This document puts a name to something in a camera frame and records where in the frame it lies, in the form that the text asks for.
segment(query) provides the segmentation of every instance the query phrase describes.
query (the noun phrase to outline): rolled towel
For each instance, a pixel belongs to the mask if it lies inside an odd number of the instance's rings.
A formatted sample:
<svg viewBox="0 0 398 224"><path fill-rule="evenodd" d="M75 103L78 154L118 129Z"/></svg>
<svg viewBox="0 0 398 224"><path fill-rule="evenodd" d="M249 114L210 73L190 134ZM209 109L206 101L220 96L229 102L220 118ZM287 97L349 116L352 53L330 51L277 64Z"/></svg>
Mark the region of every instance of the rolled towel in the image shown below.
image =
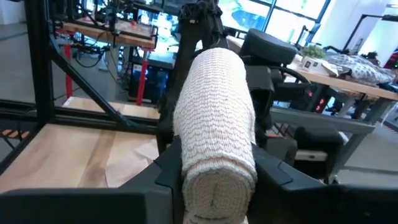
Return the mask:
<svg viewBox="0 0 398 224"><path fill-rule="evenodd" d="M174 111L187 223L242 223L257 180L255 114L242 60L228 49L192 63Z"/></svg>

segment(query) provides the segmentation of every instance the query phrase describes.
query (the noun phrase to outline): glass wall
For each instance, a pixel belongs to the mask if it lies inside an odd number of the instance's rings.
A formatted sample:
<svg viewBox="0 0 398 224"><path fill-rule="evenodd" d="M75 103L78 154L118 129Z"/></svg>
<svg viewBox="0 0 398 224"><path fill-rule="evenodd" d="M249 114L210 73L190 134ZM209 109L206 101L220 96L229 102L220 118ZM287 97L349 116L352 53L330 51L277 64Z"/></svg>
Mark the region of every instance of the glass wall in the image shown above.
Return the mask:
<svg viewBox="0 0 398 224"><path fill-rule="evenodd" d="M250 0L220 0L218 5L223 11L223 25L243 31L263 30L270 8Z"/></svg>
<svg viewBox="0 0 398 224"><path fill-rule="evenodd" d="M312 30L314 25L321 21L329 2L329 0L277 0L266 33L280 40L296 43L303 26Z"/></svg>

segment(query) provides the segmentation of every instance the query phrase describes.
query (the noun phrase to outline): desk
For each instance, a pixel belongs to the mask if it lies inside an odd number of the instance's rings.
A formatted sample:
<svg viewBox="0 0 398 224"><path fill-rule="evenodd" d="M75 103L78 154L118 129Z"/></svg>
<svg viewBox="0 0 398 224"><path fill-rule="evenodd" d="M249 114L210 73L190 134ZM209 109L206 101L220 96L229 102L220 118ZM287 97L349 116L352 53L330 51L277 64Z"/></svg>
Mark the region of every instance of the desk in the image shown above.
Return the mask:
<svg viewBox="0 0 398 224"><path fill-rule="evenodd" d="M79 22L84 22L86 24L92 25L93 23L87 18L81 18L78 20ZM122 30L128 33L133 33L133 34L141 34L145 30L144 25L142 24L136 24L132 25L130 22L126 21L118 21L115 25L115 28L117 30ZM80 24L73 24L73 23L65 23L63 25L63 29L67 32L75 33L75 32L80 32L83 35L87 35L89 37L92 37L94 39L99 39L103 40L105 42L112 42L114 36L110 32L104 32L102 29L97 29L93 27L88 27ZM144 95L144 86L145 86L145 74L146 74L146 69L147 69L147 63L148 63L148 56L149 53L148 51L153 50L155 48L155 37L153 37L151 40L148 39L143 39L143 38L138 38L138 37L133 37L130 35L124 35L120 34L115 37L115 43L119 45L133 45L133 46L140 46L144 50L144 56L142 57L142 69L141 69L141 75L140 75L140 82L139 82L139 87L138 87L138 94L137 94L137 105L141 105L142 103L142 97ZM69 55L70 49L65 49L65 54ZM118 62L115 62L115 60L118 61L119 58L119 48L118 47L111 47L111 50L107 52L106 56L110 54L110 57L106 57L106 60L108 61L108 69L109 72L114 76L115 79L118 78ZM72 85L70 82L67 80L67 93L72 93Z"/></svg>
<svg viewBox="0 0 398 224"><path fill-rule="evenodd" d="M77 21L84 22L84 23L91 24L91 25L93 24L90 20L87 20L87 18L81 18L81 19L78 19ZM140 24L133 26L129 22L118 21L115 25L115 28L118 30L125 31L125 32L138 34L140 32L141 26L142 25L140 25ZM102 30L102 29L87 27L84 25L79 25L79 24L74 24L74 23L65 23L63 25L63 29L65 31L71 32L71 33L79 32L83 35L87 35L94 39L97 39L100 36L99 40L102 40L105 42L113 40L112 33L110 33L110 32L104 33L104 30ZM145 47L147 49L155 48L155 37L153 37L152 40L147 40L147 39L143 39L143 38L138 38L138 37L133 37L130 35L121 34L116 37L115 42L119 45L133 45L133 46Z"/></svg>
<svg viewBox="0 0 398 224"><path fill-rule="evenodd" d="M239 53L240 48L243 44L243 40L237 39L235 37L227 37L227 40L229 48L232 51ZM317 90L317 92L319 91L319 93L313 94L310 104L314 104L314 102L318 103L319 96L321 95L323 89L327 89L329 88L329 86L378 97L376 104L373 106L372 110L366 115L366 117L363 120L365 123L373 125L373 129L374 125L379 121L383 112L387 109L390 103L392 101L398 100L398 95L396 93L387 90L382 90L380 88L374 88L359 83L353 83L346 80L340 80L338 78L329 77L328 75L307 72L300 68L300 62L298 60L294 60L287 67L299 72L311 82L320 84L321 88L318 88ZM299 125L305 126L305 125L310 125L310 123L301 123ZM356 148L361 144L361 142L366 136L367 134L365 133L358 133L358 134L353 134L350 137L349 141L344 145L344 148L341 150L341 154L338 156L338 160L333 168L332 175L330 176L330 182L335 178L337 172L345 165L349 157L354 153Z"/></svg>
<svg viewBox="0 0 398 224"><path fill-rule="evenodd" d="M156 117L152 108L112 103L122 113ZM89 99L72 98L67 108L98 110ZM0 192L22 188L107 187L105 167L137 151L157 153L155 136L46 124L0 176Z"/></svg>
<svg viewBox="0 0 398 224"><path fill-rule="evenodd" d="M239 50L243 44L243 40L235 38L235 37L228 37L227 40L228 40L230 49L233 50L234 52L239 52ZM398 101L398 94L393 93L391 91L382 90L380 88L366 86L366 85L362 85L359 83L349 82L346 80L329 77L327 75L307 72L300 68L300 64L301 64L301 62L299 62L298 60L295 59L287 67L299 72L301 75L303 75L305 78L307 78L311 82L324 84L324 85L328 85L328 86L332 86L332 87L337 87L337 88L341 88L344 90L365 93L367 95L381 97L381 98L385 98L385 99L389 99L389 100Z"/></svg>

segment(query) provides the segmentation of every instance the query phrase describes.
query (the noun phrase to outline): workbench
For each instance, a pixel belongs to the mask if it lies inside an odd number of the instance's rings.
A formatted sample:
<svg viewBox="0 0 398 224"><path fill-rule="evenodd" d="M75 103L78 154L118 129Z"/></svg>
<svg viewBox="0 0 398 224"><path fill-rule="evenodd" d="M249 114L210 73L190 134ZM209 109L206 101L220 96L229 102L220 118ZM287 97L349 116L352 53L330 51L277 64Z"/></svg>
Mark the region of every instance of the workbench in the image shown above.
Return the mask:
<svg viewBox="0 0 398 224"><path fill-rule="evenodd" d="M121 113L158 119L155 108L111 103ZM101 111L71 97L65 108ZM0 192L25 188L107 187L105 169L125 158L157 157L155 136L46 124L0 176Z"/></svg>
<svg viewBox="0 0 398 224"><path fill-rule="evenodd" d="M108 64L107 68L115 80L118 79L118 60L119 60L119 47L116 47L116 45L138 46L142 48L142 50L144 51L144 55L142 56L142 68L141 68L140 82L137 93L137 105L141 105L142 97L144 96L145 74L148 65L149 52L155 49L157 38L151 37L150 39L145 39L126 34L119 34L114 36L109 31L92 27L93 22L87 17L78 19L77 21L87 24L87 26L84 26L82 24L65 23L63 25L63 30L70 34L79 32L83 35L94 38L96 40L109 43L111 45L110 47L111 50L105 53L105 57ZM122 20L119 20L115 24L115 29L130 34L139 34L142 36L152 35L151 26L147 26L140 23L133 24ZM65 46L65 55L68 57L69 60L71 59L69 45ZM67 80L66 88L67 88L67 97L69 97L72 95L72 82L70 80Z"/></svg>
<svg viewBox="0 0 398 224"><path fill-rule="evenodd" d="M231 50L234 52L239 52L243 41L242 39L234 38L234 37L228 37L228 44ZM398 94L393 93L391 91L383 90L380 88L376 87L371 87L367 85L362 85L359 83L355 82L349 82L346 80L338 79L338 78L333 78L329 77L328 75L325 74L316 74L312 72L305 71L301 69L301 62L295 58L295 60L288 65L287 67L299 72L301 75L303 75L305 78L307 78L310 82L314 83L319 83L327 86L332 86L336 88L340 88L343 90L349 90L349 91L355 91L359 93L364 93L367 95L375 96L375 97L380 97L380 98L385 98L393 101L398 100Z"/></svg>

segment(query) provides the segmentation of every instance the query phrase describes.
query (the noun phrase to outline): window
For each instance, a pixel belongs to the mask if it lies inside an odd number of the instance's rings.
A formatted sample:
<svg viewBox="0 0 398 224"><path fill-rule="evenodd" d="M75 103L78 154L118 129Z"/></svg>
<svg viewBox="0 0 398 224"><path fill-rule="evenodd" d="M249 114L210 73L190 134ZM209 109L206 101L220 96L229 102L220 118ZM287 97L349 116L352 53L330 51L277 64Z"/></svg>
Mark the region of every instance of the window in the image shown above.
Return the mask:
<svg viewBox="0 0 398 224"><path fill-rule="evenodd" d="M276 6L317 19L325 0L277 0Z"/></svg>
<svg viewBox="0 0 398 224"><path fill-rule="evenodd" d="M275 9L272 13L266 33L280 40L295 43L304 25L307 26L307 29L311 30L315 22Z"/></svg>
<svg viewBox="0 0 398 224"><path fill-rule="evenodd" d="M250 0L220 0L218 6L223 11L223 25L243 31L250 28L263 30L269 11L268 6Z"/></svg>
<svg viewBox="0 0 398 224"><path fill-rule="evenodd" d="M105 1L105 0L98 0L98 10L101 9L102 7L105 7L106 3L107 3L107 1ZM94 0L86 1L86 9L94 10Z"/></svg>

